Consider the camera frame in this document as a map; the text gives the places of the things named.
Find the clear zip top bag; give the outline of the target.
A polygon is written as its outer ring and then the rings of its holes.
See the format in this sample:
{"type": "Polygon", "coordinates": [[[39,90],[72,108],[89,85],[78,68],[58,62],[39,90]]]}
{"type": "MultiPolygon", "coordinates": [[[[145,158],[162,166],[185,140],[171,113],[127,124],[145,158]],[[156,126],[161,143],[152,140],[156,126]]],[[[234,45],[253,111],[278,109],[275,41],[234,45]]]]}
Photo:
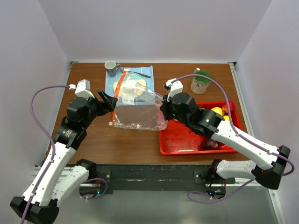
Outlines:
{"type": "Polygon", "coordinates": [[[118,97],[119,87],[126,74],[127,72],[124,71],[114,91],[114,97],[118,98],[118,102],[115,110],[111,113],[109,125],[132,130],[164,130],[168,121],[164,119],[163,113],[160,111],[163,100],[160,94],[146,89],[139,96],[145,100],[144,103],[135,103],[134,97],[118,97]]]}

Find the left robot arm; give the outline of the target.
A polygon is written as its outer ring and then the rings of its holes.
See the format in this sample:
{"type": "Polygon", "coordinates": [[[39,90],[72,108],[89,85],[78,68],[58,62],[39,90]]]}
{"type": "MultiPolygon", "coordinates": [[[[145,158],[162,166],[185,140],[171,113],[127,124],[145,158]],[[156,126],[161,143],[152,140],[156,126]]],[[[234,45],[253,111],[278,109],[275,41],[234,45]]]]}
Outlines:
{"type": "Polygon", "coordinates": [[[102,100],[88,92],[86,96],[70,101],[67,115],[62,119],[55,137],[50,139],[51,149],[40,171],[22,196],[11,200],[10,207],[21,218],[21,223],[54,223],[62,201],[82,183],[100,182],[107,190],[107,181],[97,177],[97,165],[85,159],[79,160],[62,181],[58,180],[87,136],[87,128],[93,120],[115,110],[117,98],[102,90],[98,94],[102,100]]]}

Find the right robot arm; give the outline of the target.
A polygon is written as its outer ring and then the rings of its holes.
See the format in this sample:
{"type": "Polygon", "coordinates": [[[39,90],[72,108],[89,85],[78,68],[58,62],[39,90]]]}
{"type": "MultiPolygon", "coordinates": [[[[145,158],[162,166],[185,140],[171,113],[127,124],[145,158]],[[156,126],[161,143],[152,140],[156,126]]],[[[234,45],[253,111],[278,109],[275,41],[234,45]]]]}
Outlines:
{"type": "Polygon", "coordinates": [[[198,136],[223,143],[245,155],[248,161],[214,160],[208,178],[219,183],[228,178],[257,181],[268,189],[278,189],[290,155],[290,148],[264,143],[236,128],[223,116],[201,109],[195,99],[182,92],[163,96],[160,110],[166,120],[176,120],[198,136]]]}

